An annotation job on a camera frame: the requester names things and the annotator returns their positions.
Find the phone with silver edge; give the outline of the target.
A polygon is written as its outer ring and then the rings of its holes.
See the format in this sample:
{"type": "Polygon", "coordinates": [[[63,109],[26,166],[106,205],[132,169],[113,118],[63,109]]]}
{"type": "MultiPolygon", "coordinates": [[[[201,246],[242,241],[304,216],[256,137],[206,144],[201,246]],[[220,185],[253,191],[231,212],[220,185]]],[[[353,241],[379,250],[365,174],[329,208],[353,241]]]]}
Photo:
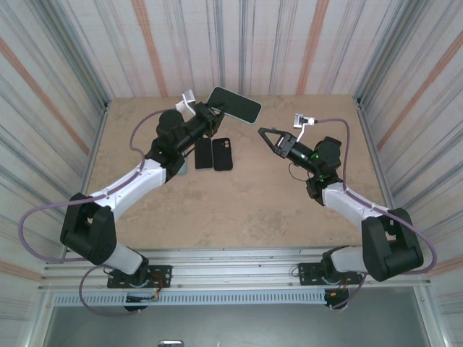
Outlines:
{"type": "Polygon", "coordinates": [[[202,137],[195,143],[195,169],[204,170],[213,167],[212,141],[202,137]]]}

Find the black phone case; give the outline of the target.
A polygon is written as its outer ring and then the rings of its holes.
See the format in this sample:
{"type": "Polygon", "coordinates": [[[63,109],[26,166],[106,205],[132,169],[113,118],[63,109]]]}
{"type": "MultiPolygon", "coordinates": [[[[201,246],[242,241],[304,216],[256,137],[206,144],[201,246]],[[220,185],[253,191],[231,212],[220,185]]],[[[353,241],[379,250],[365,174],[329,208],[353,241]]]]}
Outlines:
{"type": "Polygon", "coordinates": [[[230,171],[233,169],[232,147],[228,137],[212,141],[213,169],[215,171],[230,171]]]}

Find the aluminium table edge profile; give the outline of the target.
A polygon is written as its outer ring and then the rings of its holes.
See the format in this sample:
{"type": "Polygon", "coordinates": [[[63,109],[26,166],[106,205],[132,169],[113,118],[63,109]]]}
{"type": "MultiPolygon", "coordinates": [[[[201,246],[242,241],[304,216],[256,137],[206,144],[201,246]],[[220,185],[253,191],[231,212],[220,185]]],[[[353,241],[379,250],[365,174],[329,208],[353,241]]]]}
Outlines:
{"type": "Polygon", "coordinates": [[[90,156],[88,158],[87,168],[86,168],[85,174],[84,174],[83,179],[82,179],[82,185],[81,185],[81,189],[80,189],[81,193],[86,193],[87,190],[88,190],[88,187],[90,185],[91,175],[92,175],[93,168],[94,168],[94,165],[95,165],[95,160],[96,160],[96,157],[97,157],[97,154],[98,154],[98,149],[100,147],[104,127],[106,125],[106,121],[107,121],[107,118],[108,118],[108,115],[109,115],[110,107],[111,107],[111,101],[109,101],[105,105],[105,108],[101,112],[101,120],[100,120],[100,123],[98,125],[98,130],[96,132],[95,141],[93,143],[93,147],[92,147],[92,150],[90,152],[90,156]]]}
{"type": "Polygon", "coordinates": [[[388,218],[388,216],[384,215],[384,213],[388,212],[388,207],[391,207],[393,203],[386,186],[386,180],[381,170],[381,165],[373,145],[370,131],[368,129],[363,106],[357,99],[355,99],[354,102],[365,137],[366,145],[370,153],[371,161],[373,163],[373,169],[375,171],[375,175],[383,195],[383,200],[386,203],[385,206],[376,205],[374,202],[365,200],[357,193],[352,192],[352,195],[356,196],[356,204],[365,205],[365,219],[361,222],[362,240],[366,241],[366,245],[363,246],[364,257],[365,259],[378,258],[380,260],[382,260],[384,257],[386,259],[392,259],[393,257],[399,259],[403,254],[406,253],[406,244],[401,245],[401,239],[388,239],[388,228],[394,227],[394,225],[391,224],[391,222],[394,222],[394,220],[388,218]]]}

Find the grey metal panel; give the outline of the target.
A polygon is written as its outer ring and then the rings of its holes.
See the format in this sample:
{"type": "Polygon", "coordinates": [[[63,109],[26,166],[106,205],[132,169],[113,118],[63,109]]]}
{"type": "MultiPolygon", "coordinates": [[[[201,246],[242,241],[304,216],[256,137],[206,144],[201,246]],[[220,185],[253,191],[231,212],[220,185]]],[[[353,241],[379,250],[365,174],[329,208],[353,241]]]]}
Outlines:
{"type": "Polygon", "coordinates": [[[154,307],[129,317],[83,308],[52,314],[44,347],[430,347],[413,310],[365,314],[318,305],[154,307]]]}

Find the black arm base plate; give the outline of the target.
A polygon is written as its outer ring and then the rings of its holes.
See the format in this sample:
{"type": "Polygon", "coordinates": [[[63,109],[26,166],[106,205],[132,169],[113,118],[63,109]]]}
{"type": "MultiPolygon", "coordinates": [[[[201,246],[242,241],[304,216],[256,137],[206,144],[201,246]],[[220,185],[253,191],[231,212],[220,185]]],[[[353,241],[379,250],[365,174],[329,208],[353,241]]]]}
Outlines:
{"type": "Polygon", "coordinates": [[[321,262],[300,263],[297,266],[297,277],[301,286],[351,285],[360,284],[362,274],[356,272],[340,273],[330,265],[321,262]]]}
{"type": "Polygon", "coordinates": [[[133,275],[120,270],[109,272],[108,288],[169,288],[172,279],[171,265],[146,265],[133,275]]]}

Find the aluminium mounting rail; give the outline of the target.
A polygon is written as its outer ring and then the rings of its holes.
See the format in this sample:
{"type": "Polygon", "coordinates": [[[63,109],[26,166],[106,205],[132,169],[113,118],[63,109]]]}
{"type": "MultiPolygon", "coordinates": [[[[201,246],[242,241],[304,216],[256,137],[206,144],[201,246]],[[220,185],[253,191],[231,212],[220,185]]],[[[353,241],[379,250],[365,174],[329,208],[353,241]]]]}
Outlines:
{"type": "MultiPolygon", "coordinates": [[[[174,290],[268,289],[297,287],[296,266],[319,262],[321,247],[242,249],[144,249],[153,265],[171,265],[174,290]]],[[[89,262],[47,264],[39,283],[41,293],[105,291],[107,276],[89,262]]]]}

